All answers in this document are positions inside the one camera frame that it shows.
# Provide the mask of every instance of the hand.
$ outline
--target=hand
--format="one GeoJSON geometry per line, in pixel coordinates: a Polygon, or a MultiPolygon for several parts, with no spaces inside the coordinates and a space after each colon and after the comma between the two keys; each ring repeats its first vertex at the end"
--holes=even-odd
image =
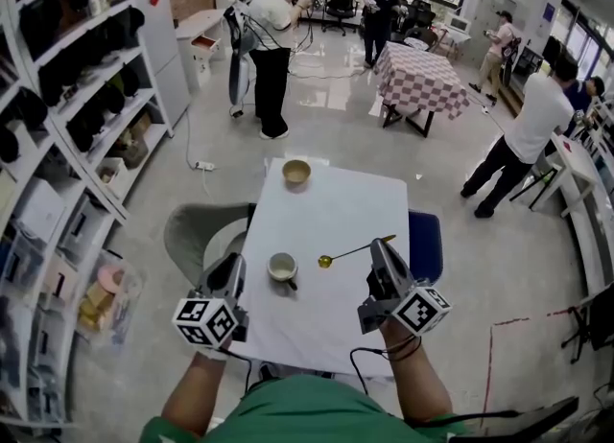
{"type": "Polygon", "coordinates": [[[296,4],[303,10],[307,10],[312,7],[312,5],[314,4],[314,0],[298,0],[296,4]]]}

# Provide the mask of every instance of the person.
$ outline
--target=person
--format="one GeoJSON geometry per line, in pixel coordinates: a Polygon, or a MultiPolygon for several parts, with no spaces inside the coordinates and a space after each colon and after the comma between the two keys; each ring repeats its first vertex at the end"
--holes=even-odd
{"type": "Polygon", "coordinates": [[[303,10],[313,0],[240,0],[248,4],[249,25],[258,46],[249,52],[256,65],[254,88],[256,117],[262,123],[260,137],[265,140],[288,136],[288,125],[281,115],[286,94],[290,51],[295,40],[293,28],[303,10]]]}
{"type": "Polygon", "coordinates": [[[490,218],[497,204],[527,174],[550,141],[552,132],[561,134],[574,115],[574,109],[563,90],[578,75],[578,65],[565,56],[558,59],[551,76],[533,73],[525,84],[525,101],[511,130],[488,153],[486,160],[464,183],[460,195],[475,195],[497,172],[503,173],[494,189],[475,210],[476,218],[490,218]]]}
{"type": "Polygon", "coordinates": [[[380,57],[386,41],[390,40],[392,10],[399,10],[399,0],[366,0],[365,17],[365,68],[372,68],[380,57]],[[373,57],[373,43],[377,53],[373,57]]]}
{"type": "Polygon", "coordinates": [[[482,61],[480,81],[478,83],[469,83],[469,86],[476,92],[482,93],[482,87],[488,79],[488,74],[490,74],[492,94],[486,94],[486,97],[493,105],[497,104],[497,95],[499,94],[499,87],[501,86],[499,72],[503,64],[503,49],[515,38],[511,25],[511,13],[505,10],[497,13],[499,14],[500,22],[499,30],[496,33],[494,31],[485,32],[486,37],[490,39],[490,48],[484,56],[484,61],[482,61]]]}
{"type": "MultiPolygon", "coordinates": [[[[395,319],[386,321],[380,332],[388,348],[408,338],[408,331],[395,319]]],[[[452,415],[450,396],[419,339],[411,341],[390,359],[405,421],[390,416],[372,399],[349,385],[329,378],[295,375],[254,384],[225,421],[206,432],[224,365],[224,361],[195,355],[166,402],[162,415],[145,426],[140,442],[429,443],[447,441],[448,433],[464,432],[461,423],[446,425],[443,422],[436,428],[411,427],[411,423],[417,425],[452,415]]]]}

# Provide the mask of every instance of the gold spoon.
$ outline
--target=gold spoon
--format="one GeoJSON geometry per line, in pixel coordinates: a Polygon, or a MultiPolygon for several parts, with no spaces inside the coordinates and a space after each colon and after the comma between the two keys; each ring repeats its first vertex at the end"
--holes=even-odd
{"type": "MultiPolygon", "coordinates": [[[[394,237],[396,237],[396,235],[388,235],[387,237],[384,237],[382,240],[384,242],[389,242],[394,237]]],[[[368,247],[371,247],[371,244],[365,245],[363,247],[356,248],[354,250],[350,250],[349,252],[345,252],[344,254],[338,255],[337,257],[330,257],[329,255],[322,255],[318,259],[318,264],[319,264],[319,266],[321,268],[325,268],[325,269],[330,268],[330,265],[333,264],[333,261],[335,259],[339,259],[340,257],[343,257],[345,255],[353,254],[354,252],[358,252],[359,250],[363,250],[363,249],[368,248],[368,247]]]]}

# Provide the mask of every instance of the red and white checkered table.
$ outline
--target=red and white checkered table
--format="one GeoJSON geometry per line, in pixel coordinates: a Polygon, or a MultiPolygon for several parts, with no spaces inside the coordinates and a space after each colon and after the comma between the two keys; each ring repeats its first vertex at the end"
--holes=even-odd
{"type": "Polygon", "coordinates": [[[406,105],[415,108],[415,113],[420,109],[429,111],[425,128],[406,118],[426,137],[435,112],[456,119],[469,106],[467,91],[450,61],[443,56],[387,42],[374,71],[381,78],[378,91],[388,109],[384,128],[402,118],[395,109],[406,105]]]}

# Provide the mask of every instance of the black pants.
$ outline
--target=black pants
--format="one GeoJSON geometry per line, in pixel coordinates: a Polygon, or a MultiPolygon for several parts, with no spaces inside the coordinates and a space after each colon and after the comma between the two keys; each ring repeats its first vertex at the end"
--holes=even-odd
{"type": "Polygon", "coordinates": [[[262,132],[274,138],[288,130],[281,107],[286,95],[290,49],[253,50],[249,55],[256,65],[256,117],[262,122],[262,132]]]}
{"type": "Polygon", "coordinates": [[[497,180],[494,189],[480,203],[480,208],[492,213],[509,191],[518,184],[532,165],[521,162],[516,154],[509,149],[505,138],[502,136],[499,141],[492,147],[492,150],[482,162],[480,167],[476,169],[471,178],[464,183],[463,191],[466,195],[474,195],[484,186],[490,178],[499,169],[503,168],[503,173],[497,180]]]}
{"type": "Polygon", "coordinates": [[[365,61],[369,64],[377,62],[386,41],[390,40],[390,22],[378,22],[365,19],[365,61]],[[373,58],[373,43],[377,53],[373,58]]]}

